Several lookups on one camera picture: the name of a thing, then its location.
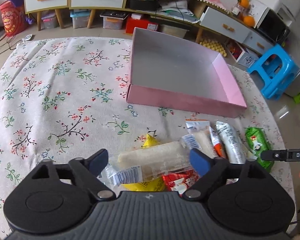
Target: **plastic storage box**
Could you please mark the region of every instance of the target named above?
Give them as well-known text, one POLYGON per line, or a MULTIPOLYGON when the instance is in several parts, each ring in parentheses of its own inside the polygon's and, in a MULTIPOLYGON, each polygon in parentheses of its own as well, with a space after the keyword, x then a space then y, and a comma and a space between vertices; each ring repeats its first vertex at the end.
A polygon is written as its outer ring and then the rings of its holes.
POLYGON ((169 26, 169 25, 165 25, 165 24, 160 25, 161 33, 169 34, 169 35, 172 35, 172 36, 175 36, 178 38, 184 38, 187 31, 188 30, 181 29, 181 28, 174 27, 174 26, 169 26))
POLYGON ((103 17, 103 28, 121 30, 124 19, 128 16, 126 12, 105 11, 100 14, 103 17))
POLYGON ((72 26, 74 29, 84 28, 88 26, 90 11, 79 11, 79 12, 70 12, 70 17, 72 18, 72 26))
POLYGON ((53 29, 59 26, 55 12, 47 13, 46 15, 41 17, 41 20, 45 29, 53 29))

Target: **green snack package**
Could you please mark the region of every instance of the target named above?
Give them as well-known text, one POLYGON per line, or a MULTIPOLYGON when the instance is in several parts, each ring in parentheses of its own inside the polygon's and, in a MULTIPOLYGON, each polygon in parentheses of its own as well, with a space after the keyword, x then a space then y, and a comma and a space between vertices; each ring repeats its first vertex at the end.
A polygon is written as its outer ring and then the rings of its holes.
POLYGON ((253 154, 257 156, 257 162, 268 172, 270 172, 274 162, 263 161, 260 158, 260 153, 262 151, 271 150, 271 146, 267 139, 265 130, 257 127, 248 127, 246 129, 246 139, 253 154))

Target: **egg carton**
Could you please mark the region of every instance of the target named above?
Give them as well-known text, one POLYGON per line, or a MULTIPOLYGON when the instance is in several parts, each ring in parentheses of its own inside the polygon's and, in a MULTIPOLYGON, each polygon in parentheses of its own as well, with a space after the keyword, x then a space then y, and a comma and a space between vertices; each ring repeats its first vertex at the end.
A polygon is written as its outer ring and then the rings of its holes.
POLYGON ((223 45, 217 41, 216 39, 210 39, 210 38, 203 38, 203 41, 200 42, 200 45, 212 49, 216 52, 219 52, 222 56, 226 57, 227 53, 223 45))

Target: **blue plastic stool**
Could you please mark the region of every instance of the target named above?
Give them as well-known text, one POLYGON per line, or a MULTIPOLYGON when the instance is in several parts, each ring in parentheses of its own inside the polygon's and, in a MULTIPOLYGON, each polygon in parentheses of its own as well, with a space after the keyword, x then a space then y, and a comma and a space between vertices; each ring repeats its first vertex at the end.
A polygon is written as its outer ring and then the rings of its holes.
POLYGON ((277 44, 266 51, 247 71, 249 74, 257 71, 265 82, 260 91, 264 98, 278 100, 297 75, 298 66, 277 44), (276 57, 270 63, 266 62, 273 54, 276 57))

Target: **yellow snack bag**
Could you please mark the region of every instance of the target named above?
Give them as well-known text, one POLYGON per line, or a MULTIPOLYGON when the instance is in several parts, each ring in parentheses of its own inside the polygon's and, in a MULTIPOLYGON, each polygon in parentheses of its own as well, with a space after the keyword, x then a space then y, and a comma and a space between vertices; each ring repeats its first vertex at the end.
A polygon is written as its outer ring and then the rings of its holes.
POLYGON ((157 178, 142 183, 132 183, 132 184, 122 184, 122 185, 131 191, 163 191, 165 187, 162 178, 157 178))
MULTIPOLYGON (((156 138, 147 134, 146 141, 144 142, 142 148, 149 148, 151 146, 156 146, 158 144, 159 143, 156 140, 156 138)), ((163 191, 165 188, 162 178, 157 178, 142 183, 132 183, 132 184, 122 184, 122 185, 131 191, 163 191)))
POLYGON ((142 148, 149 148, 151 146, 156 146, 158 145, 158 141, 156 140, 156 138, 154 138, 153 136, 151 136, 150 134, 147 134, 146 137, 146 141, 144 142, 142 148))

